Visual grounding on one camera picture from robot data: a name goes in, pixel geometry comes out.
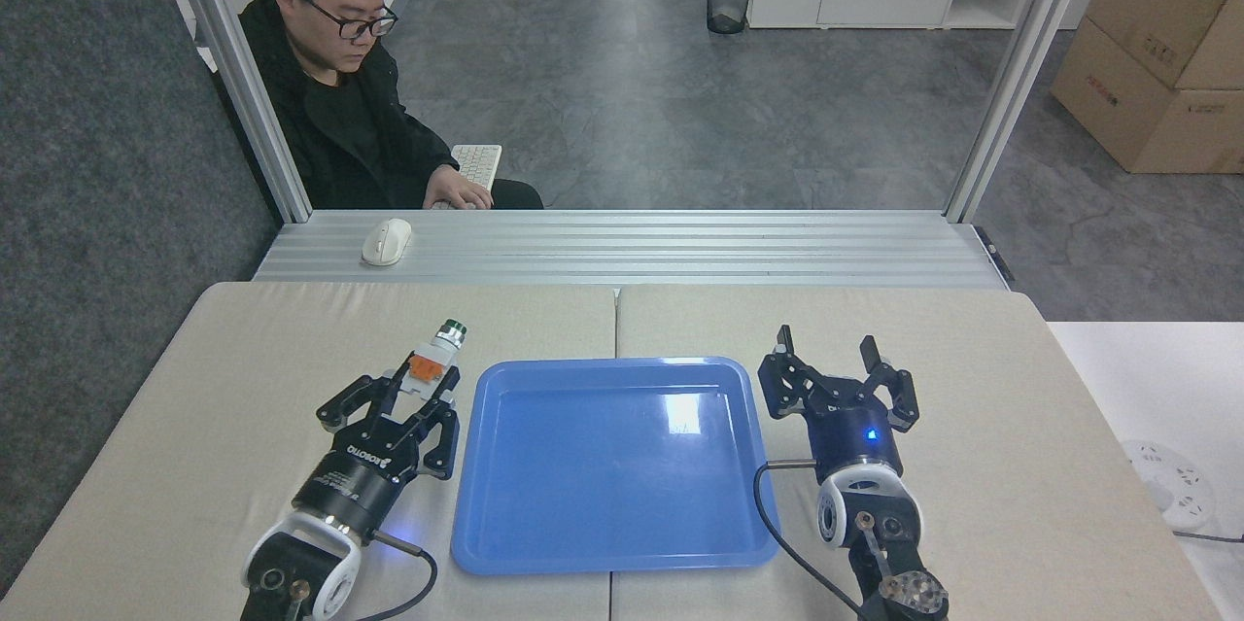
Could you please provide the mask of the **person's right hand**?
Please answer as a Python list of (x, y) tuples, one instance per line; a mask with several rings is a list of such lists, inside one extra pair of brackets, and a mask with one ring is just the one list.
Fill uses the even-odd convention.
[(424, 190), (423, 209), (445, 203), (454, 209), (488, 210), (494, 207), (491, 190), (462, 175), (453, 166), (435, 166)]

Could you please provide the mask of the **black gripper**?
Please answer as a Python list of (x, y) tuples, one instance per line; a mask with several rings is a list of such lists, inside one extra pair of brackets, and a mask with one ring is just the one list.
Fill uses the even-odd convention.
[[(294, 494), (294, 509), (333, 518), (360, 538), (374, 538), (407, 483), (417, 475), (452, 479), (462, 424), (453, 397), (435, 388), (404, 422), (392, 421), (406, 375), (407, 368), (399, 368), (392, 376), (360, 376), (321, 404), (317, 418), (336, 434)], [(364, 419), (346, 427), (364, 404)]]
[(867, 377), (845, 404), (832, 404), (827, 378), (797, 357), (790, 325), (778, 329), (775, 347), (758, 370), (773, 419), (812, 413), (817, 482), (863, 462), (889, 465), (899, 475), (904, 470), (893, 431), (907, 433), (919, 418), (914, 376), (883, 358), (871, 334), (862, 339), (860, 353)]

